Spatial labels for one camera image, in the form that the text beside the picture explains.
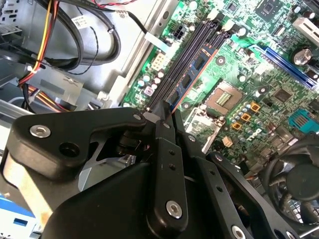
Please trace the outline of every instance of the blue ram module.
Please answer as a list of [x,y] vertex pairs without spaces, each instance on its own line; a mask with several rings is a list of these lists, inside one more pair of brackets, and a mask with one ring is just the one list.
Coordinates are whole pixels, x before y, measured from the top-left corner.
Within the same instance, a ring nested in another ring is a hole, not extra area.
[[197,79],[200,77],[200,74],[205,70],[206,66],[214,58],[217,52],[218,50],[208,43],[202,46],[192,64],[189,65],[186,72],[178,81],[175,91],[173,91],[168,97],[167,102],[170,104],[172,112],[177,109],[178,105],[182,102],[188,91],[195,84]]
[[268,46],[261,46],[261,49],[264,51],[263,54],[272,62],[281,67],[284,71],[294,77],[299,83],[303,84],[309,89],[314,89],[317,86],[317,82],[307,76],[304,72],[300,71],[293,64],[285,60],[281,55],[275,52]]

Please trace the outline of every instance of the white label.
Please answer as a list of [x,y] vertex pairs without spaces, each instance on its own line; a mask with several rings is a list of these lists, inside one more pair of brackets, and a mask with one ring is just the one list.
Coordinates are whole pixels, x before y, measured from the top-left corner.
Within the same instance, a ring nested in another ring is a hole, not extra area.
[[91,26],[90,19],[87,16],[77,16],[72,18],[77,29],[84,29]]
[[260,128],[256,129],[256,131],[251,136],[249,136],[247,141],[252,141],[261,132],[262,132],[262,130]]

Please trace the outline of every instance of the white connector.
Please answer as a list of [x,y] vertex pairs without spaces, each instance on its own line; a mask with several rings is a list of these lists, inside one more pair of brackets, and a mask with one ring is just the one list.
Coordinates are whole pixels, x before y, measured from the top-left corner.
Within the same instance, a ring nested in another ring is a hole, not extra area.
[[308,18],[298,17],[293,26],[316,46],[319,46],[319,29]]

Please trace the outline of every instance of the ram slot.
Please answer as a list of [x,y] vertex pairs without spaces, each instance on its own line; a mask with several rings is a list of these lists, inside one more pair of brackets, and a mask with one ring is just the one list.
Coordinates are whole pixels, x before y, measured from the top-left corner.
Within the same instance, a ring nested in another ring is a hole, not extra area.
[[158,101],[167,99],[169,93],[176,87],[178,79],[182,76],[187,66],[192,63],[194,57],[197,55],[207,38],[221,28],[220,23],[223,18],[224,15],[219,14],[216,19],[201,22],[199,24],[186,47],[177,57],[169,72],[165,75],[160,87],[152,95],[151,100],[147,104],[147,108],[152,110]]
[[183,101],[189,90],[196,83],[201,73],[206,69],[223,43],[229,39],[236,30],[237,26],[235,25],[228,32],[223,30],[217,32],[216,34],[211,35],[207,39],[207,42],[202,45],[192,64],[187,67],[182,77],[178,78],[179,80],[174,90],[169,94],[168,98],[165,99],[170,103],[172,113]]

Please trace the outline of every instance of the fan blade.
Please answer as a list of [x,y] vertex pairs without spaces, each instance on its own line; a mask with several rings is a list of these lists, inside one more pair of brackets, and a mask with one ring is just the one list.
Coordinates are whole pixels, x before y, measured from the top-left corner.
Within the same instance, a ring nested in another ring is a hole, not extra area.
[[284,194],[282,195],[279,201],[279,209],[281,211],[284,211],[286,209],[286,206],[288,205],[288,201],[291,199],[291,197],[292,195],[288,191],[284,192]]
[[309,202],[302,202],[300,205],[300,216],[305,224],[318,222],[318,217],[313,212],[313,208]]
[[277,174],[275,177],[271,179],[271,181],[269,182],[269,186],[274,186],[277,183],[285,182],[287,175],[287,172],[281,172]]
[[306,155],[306,154],[285,155],[285,156],[282,156],[280,160],[285,163],[290,163],[293,166],[301,164],[301,163],[312,163],[312,161],[309,158],[309,155]]

